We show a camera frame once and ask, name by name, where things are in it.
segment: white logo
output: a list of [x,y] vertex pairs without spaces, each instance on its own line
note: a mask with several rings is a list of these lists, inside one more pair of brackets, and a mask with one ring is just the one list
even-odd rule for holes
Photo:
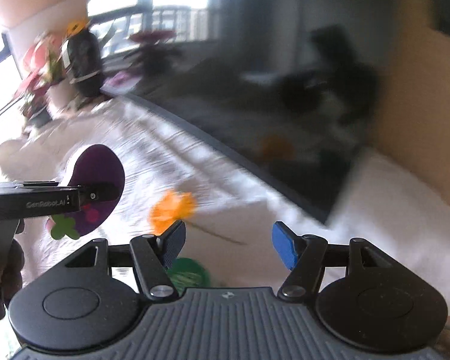
[[225,292],[225,293],[222,294],[222,298],[225,298],[225,299],[231,299],[234,296],[235,296],[235,294],[233,292],[230,292],[230,291]]
[[42,208],[42,207],[58,207],[58,206],[64,206],[67,204],[68,201],[68,196],[67,199],[63,199],[63,200],[55,200],[54,202],[27,202],[27,204],[25,205],[25,207],[27,208]]

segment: television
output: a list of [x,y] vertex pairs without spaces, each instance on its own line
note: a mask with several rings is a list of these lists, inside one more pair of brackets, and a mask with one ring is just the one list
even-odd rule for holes
[[[366,144],[396,0],[90,0],[107,76],[325,223]],[[110,85],[110,95],[117,93]]]

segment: green lid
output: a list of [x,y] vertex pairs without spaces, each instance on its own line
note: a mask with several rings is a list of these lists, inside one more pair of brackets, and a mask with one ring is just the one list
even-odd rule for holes
[[194,259],[176,259],[167,275],[180,295],[187,287],[210,287],[207,270]]

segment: yellow flower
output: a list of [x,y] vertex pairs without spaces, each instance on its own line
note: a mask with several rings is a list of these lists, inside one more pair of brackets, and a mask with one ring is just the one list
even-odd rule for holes
[[187,219],[193,215],[197,203],[190,192],[168,191],[150,210],[149,220],[152,234],[159,236],[176,220]]

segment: green flower decoration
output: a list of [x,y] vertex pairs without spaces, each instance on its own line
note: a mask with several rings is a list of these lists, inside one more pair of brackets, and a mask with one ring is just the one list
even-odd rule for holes
[[65,215],[52,215],[55,225],[50,231],[53,239],[62,239],[64,236],[69,236],[71,239],[79,239],[80,234],[75,230],[75,220],[73,218],[65,218]]

